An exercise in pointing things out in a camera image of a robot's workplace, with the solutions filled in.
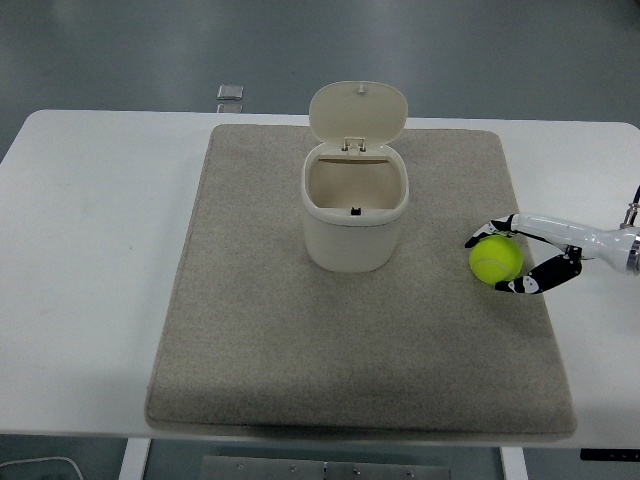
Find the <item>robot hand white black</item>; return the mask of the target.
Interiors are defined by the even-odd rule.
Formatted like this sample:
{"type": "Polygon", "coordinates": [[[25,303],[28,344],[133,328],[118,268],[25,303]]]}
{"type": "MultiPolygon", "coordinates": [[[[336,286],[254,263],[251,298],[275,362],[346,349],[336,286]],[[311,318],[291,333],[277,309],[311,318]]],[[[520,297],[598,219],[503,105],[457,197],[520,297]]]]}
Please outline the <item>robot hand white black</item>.
{"type": "Polygon", "coordinates": [[[580,275],[584,260],[599,259],[614,271],[639,273],[639,229],[599,230],[587,225],[531,213],[516,213],[493,219],[477,230],[465,243],[467,249],[492,236],[516,234],[555,246],[560,253],[513,280],[496,283],[498,291],[540,294],[580,275]]]}

